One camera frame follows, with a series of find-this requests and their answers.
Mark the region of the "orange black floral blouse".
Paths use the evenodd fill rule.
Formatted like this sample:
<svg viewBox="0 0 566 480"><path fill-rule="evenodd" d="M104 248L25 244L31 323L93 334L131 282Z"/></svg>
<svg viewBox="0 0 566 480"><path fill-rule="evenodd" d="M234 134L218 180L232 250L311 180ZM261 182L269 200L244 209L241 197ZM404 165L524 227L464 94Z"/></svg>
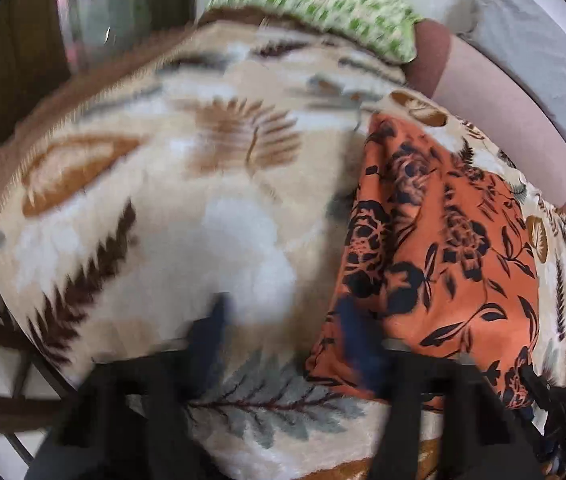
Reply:
<svg viewBox="0 0 566 480"><path fill-rule="evenodd" d="M539 281L522 208L405 119L370 119L334 295L414 352L468 354L507 408L530 404Z"/></svg>

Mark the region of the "grey pillow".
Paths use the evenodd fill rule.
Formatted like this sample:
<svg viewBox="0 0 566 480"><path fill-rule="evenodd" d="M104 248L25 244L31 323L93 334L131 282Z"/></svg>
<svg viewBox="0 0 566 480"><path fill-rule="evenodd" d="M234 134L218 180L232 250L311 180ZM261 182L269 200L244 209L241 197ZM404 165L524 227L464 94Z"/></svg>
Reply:
<svg viewBox="0 0 566 480"><path fill-rule="evenodd" d="M474 0L461 37L535 101L566 142L566 33L534 0Z"/></svg>

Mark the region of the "green white patterned pillow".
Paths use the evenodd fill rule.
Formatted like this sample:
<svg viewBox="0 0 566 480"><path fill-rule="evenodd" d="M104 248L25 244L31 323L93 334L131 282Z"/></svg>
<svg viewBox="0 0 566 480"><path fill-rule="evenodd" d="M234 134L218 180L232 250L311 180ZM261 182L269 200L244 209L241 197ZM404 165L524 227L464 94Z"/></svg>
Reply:
<svg viewBox="0 0 566 480"><path fill-rule="evenodd" d="M414 26L421 17L409 0L209 0L207 4L209 11L248 8L343 36L390 63L408 64L417 57Z"/></svg>

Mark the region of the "beige leaf pattern blanket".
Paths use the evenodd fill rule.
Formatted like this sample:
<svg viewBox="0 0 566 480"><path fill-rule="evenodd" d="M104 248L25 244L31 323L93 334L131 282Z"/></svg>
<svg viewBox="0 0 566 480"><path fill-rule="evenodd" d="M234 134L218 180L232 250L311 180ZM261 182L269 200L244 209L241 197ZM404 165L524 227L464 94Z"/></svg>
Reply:
<svg viewBox="0 0 566 480"><path fill-rule="evenodd" d="M212 18L43 101L0 148L0 295L79 384L233 302L187 409L237 479L360 479L386 408L347 363L334 295L371 117L419 126L506 181L539 281L533 370L566 386L566 214L481 129L360 44Z"/></svg>

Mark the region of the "pink bolster cushion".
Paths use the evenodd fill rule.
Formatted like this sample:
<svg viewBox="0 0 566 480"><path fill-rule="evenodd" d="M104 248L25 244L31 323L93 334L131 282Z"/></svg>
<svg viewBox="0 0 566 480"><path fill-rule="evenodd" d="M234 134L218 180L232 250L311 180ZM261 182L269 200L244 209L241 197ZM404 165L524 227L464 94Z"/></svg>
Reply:
<svg viewBox="0 0 566 480"><path fill-rule="evenodd" d="M566 143L541 108L444 25L423 20L414 35L417 57L403 66L408 84L481 129L566 214Z"/></svg>

